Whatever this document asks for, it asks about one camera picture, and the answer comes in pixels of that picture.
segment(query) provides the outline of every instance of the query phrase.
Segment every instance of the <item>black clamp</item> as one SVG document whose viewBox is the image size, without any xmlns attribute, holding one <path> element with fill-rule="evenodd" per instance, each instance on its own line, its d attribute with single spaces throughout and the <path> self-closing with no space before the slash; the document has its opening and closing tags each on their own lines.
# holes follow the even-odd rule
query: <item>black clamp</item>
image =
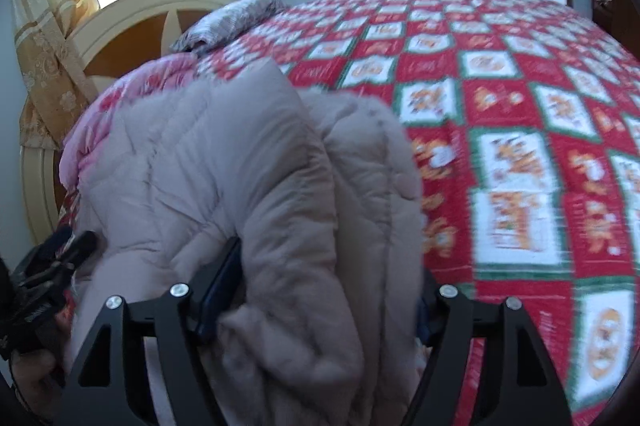
<svg viewBox="0 0 640 426">
<path fill-rule="evenodd" d="M 62 359 L 60 335 L 54 316 L 66 305 L 65 291 L 80 265 L 97 249 L 98 237 L 88 231 L 74 240 L 64 253 L 56 254 L 71 239 L 63 226 L 43 244 L 34 247 L 9 271 L 0 260 L 0 356 L 9 359 L 40 348 Z"/>
<path fill-rule="evenodd" d="M 546 347 L 521 300 L 469 300 L 425 270 L 418 336 L 433 346 L 402 426 L 453 424 L 472 338 L 485 338 L 473 426 L 570 426 L 571 412 Z"/>
<path fill-rule="evenodd" d="M 198 346 L 215 339 L 220 314 L 242 281 L 241 243 L 155 300 L 105 302 L 69 375 L 58 426 L 157 424 L 143 339 L 155 337 L 176 424 L 226 426 L 204 373 Z"/>
</svg>

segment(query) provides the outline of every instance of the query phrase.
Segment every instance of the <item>pillow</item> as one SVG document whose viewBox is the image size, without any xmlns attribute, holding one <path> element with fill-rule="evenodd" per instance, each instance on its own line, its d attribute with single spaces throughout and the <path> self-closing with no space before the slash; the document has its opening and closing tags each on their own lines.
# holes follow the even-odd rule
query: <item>pillow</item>
<svg viewBox="0 0 640 426">
<path fill-rule="evenodd" d="M 199 56 L 234 41 L 238 35 L 284 10 L 281 0 L 238 0 L 191 26 L 170 47 L 172 52 L 195 51 Z"/>
</svg>

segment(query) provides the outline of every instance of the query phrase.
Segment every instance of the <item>black metal bracket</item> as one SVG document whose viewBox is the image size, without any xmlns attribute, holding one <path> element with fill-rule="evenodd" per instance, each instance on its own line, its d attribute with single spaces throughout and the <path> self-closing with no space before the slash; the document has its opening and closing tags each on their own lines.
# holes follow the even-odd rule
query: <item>black metal bracket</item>
<svg viewBox="0 0 640 426">
<path fill-rule="evenodd" d="M 473 426 L 572 424 L 553 362 L 518 298 L 469 300 L 426 273 L 421 306 L 421 336 L 434 348 L 403 426 L 453 424 L 472 338 L 485 338 Z"/>
<path fill-rule="evenodd" d="M 108 298 L 76 358 L 55 424 L 157 424 L 143 345 L 155 337 L 176 424 L 226 426 L 197 347 L 215 338 L 218 316 L 242 280 L 240 258 L 240 240 L 232 239 L 188 285 L 140 303 Z"/>
</svg>

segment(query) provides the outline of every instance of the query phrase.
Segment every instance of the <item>curtain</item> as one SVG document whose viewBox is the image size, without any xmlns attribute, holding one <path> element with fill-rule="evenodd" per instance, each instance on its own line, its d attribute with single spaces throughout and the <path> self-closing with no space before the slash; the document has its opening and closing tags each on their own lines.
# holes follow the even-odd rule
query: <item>curtain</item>
<svg viewBox="0 0 640 426">
<path fill-rule="evenodd" d="M 100 9 L 98 0 L 12 0 L 15 48 L 27 101 L 20 144 L 60 148 L 82 111 L 97 97 L 77 50 L 66 40 Z"/>
</svg>

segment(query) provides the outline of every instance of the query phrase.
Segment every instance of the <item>hand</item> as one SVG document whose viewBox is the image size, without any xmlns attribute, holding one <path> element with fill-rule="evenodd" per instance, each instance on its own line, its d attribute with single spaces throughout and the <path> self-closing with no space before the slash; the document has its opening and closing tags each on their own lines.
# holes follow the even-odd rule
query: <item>hand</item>
<svg viewBox="0 0 640 426">
<path fill-rule="evenodd" d="M 68 339 L 70 328 L 61 316 L 56 324 L 63 338 Z M 62 389 L 48 377 L 58 362 L 48 350 L 37 350 L 20 355 L 12 353 L 11 371 L 21 404 L 38 417 L 53 420 L 58 410 Z"/>
</svg>

